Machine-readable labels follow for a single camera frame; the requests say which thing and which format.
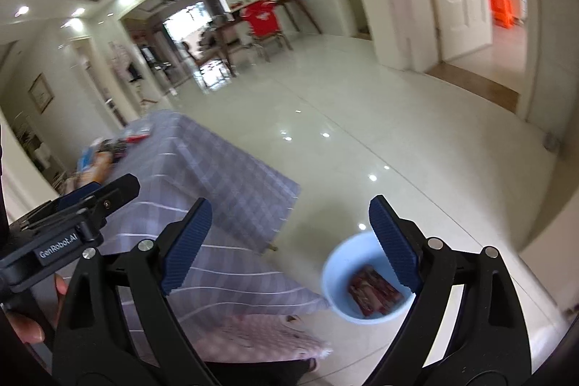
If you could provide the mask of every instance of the dining table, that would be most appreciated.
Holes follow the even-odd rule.
[[[241,18],[241,10],[244,9],[245,7],[247,7],[248,5],[253,4],[254,2],[258,2],[258,1],[260,1],[260,0],[252,1],[251,3],[242,5],[236,9],[232,10],[230,12],[230,15],[233,17],[233,19],[228,20],[228,21],[222,23],[221,25],[216,26],[214,29],[215,39],[217,40],[218,47],[221,50],[223,57],[227,60],[228,64],[230,65],[230,69],[231,69],[231,51],[229,49],[229,44],[225,40],[225,31],[230,29],[230,28],[235,27],[238,24],[241,24],[242,22],[245,22],[245,20],[243,18]],[[316,20],[314,19],[314,17],[312,16],[312,14],[310,13],[310,11],[308,10],[308,8],[306,7],[306,5],[304,4],[304,2],[302,0],[273,0],[273,1],[275,1],[275,3],[277,5],[280,5],[284,9],[284,11],[286,12],[286,14],[289,17],[290,22],[292,23],[293,27],[297,31],[302,31],[302,30],[300,29],[299,25],[295,21],[295,18],[293,17],[293,14],[291,13],[290,9],[288,8],[288,4],[290,4],[290,3],[293,3],[300,11],[302,11],[303,14],[306,16],[306,18],[308,18],[310,23],[314,26],[316,31],[320,35],[322,34],[322,30],[321,30],[319,24],[316,22]]]

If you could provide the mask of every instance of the human hand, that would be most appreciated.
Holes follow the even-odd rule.
[[[56,288],[57,296],[59,297],[59,308],[57,310],[55,323],[59,321],[60,311],[63,308],[64,296],[67,293],[68,285],[64,278],[60,275],[54,274],[54,286]],[[44,331],[42,328],[32,319],[28,319],[22,314],[18,313],[6,313],[6,317],[12,325],[14,332],[18,335],[18,338],[27,344],[39,344],[44,342]]]

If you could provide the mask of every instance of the gray plaid tablecloth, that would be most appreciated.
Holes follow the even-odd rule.
[[[156,238],[202,196],[211,202],[213,225],[183,286],[169,295],[191,342],[230,315],[326,309],[323,297],[260,258],[290,217],[299,185],[184,115],[157,111],[129,127],[145,123],[151,136],[130,148],[109,179],[132,173],[140,194],[108,218],[100,251],[124,252]],[[136,309],[127,292],[122,298],[139,348]]]

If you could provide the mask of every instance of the blue bucket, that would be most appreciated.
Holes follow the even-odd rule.
[[[350,280],[367,264],[372,265],[390,285],[402,293],[403,299],[387,315],[374,313],[364,317],[360,307],[348,293]],[[415,298],[410,288],[398,281],[373,231],[356,234],[334,249],[322,270],[322,290],[332,309],[355,324],[379,324],[394,319],[409,308]]]

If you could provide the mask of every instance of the black pants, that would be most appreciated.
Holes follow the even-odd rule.
[[[206,363],[222,386],[296,386],[310,368],[309,360],[262,364]]]

